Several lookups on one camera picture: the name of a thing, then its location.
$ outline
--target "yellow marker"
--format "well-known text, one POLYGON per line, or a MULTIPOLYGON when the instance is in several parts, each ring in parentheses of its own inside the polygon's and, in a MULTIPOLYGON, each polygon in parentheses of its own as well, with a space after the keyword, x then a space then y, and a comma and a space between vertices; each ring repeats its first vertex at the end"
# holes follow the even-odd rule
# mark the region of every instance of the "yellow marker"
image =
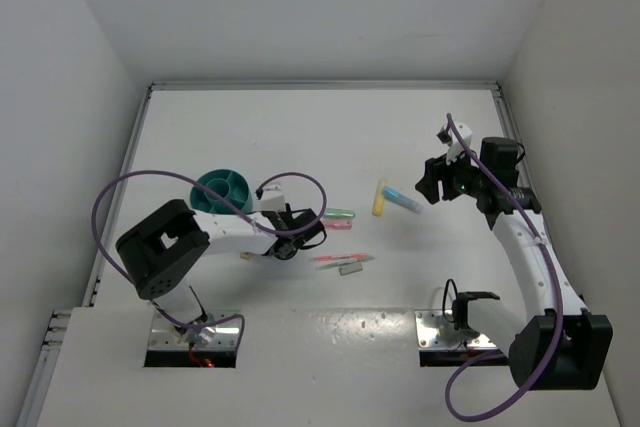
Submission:
POLYGON ((380 179, 378 181, 378 187, 376 187, 376 197, 373 199, 373 209, 371 209, 371 213, 376 217, 380 217, 382 215, 382 210, 384 209, 384 195, 382 191, 387 186, 387 179, 380 179))

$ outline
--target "gray eraser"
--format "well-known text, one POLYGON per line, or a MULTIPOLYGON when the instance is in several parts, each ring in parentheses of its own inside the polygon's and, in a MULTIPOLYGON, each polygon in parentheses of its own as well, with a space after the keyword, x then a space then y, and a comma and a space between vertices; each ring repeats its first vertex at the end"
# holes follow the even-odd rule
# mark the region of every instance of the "gray eraser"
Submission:
POLYGON ((355 274, 356 272, 360 272, 362 270, 362 262, 345 265, 343 267, 340 267, 340 269, 338 270, 340 270, 340 275, 355 274))

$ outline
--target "white table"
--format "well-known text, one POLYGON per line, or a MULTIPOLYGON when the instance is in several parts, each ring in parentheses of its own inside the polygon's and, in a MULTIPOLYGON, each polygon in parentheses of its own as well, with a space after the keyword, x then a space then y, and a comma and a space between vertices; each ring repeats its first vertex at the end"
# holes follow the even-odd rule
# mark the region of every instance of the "white table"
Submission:
MULTIPOLYGON (((190 274, 205 306, 240 309, 247 331, 235 369, 143 368, 153 312, 105 267, 95 307, 76 309, 42 410, 49 426, 449 426, 450 368, 420 368, 414 309, 437 308, 445 280, 498 293, 523 311, 506 255, 472 199, 429 206, 413 190, 424 161, 441 155, 445 114, 469 125, 475 146, 503 135, 485 88, 156 90, 136 134, 131 170, 193 178, 216 168, 252 186, 282 171, 313 175, 329 205, 355 210, 352 231, 293 260, 203 258, 190 274), (371 215, 378 178, 425 204, 371 215), (317 272, 309 255, 370 252, 361 273, 317 272)), ((302 180, 284 180, 293 208, 319 206, 302 180)), ((129 181, 109 239, 189 186, 129 181)), ((454 389, 466 413, 515 389, 506 367, 469 369, 454 389)), ((591 392, 530 393, 495 426, 618 425, 604 379, 591 392)))

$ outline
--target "blue marker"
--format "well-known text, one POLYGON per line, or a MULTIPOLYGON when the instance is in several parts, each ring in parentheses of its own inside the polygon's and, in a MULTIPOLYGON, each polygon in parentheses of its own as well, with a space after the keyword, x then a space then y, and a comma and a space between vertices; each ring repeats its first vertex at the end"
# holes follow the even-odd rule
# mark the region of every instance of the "blue marker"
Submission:
POLYGON ((382 195, 389 202, 393 202, 394 204, 398 204, 405 209, 409 209, 411 212, 415 212, 416 214, 422 213, 422 205, 417 203, 415 200, 411 200, 406 195, 398 192, 396 189, 392 189, 391 187, 385 187, 382 189, 382 195))

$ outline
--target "gray wall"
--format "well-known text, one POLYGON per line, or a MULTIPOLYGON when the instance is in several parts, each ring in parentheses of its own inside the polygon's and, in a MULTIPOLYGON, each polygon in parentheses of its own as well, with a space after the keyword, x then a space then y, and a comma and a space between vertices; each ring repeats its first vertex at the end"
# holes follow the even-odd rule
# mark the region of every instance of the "gray wall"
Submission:
POLYGON ((92 198, 142 91, 83 0, 0 0, 0 426, 14 425, 54 307, 78 305, 92 198))
POLYGON ((607 378, 625 425, 640 425, 638 0, 546 0, 509 71, 559 257, 614 326, 607 378))
POLYGON ((87 0, 137 79, 496 79, 542 0, 87 0))

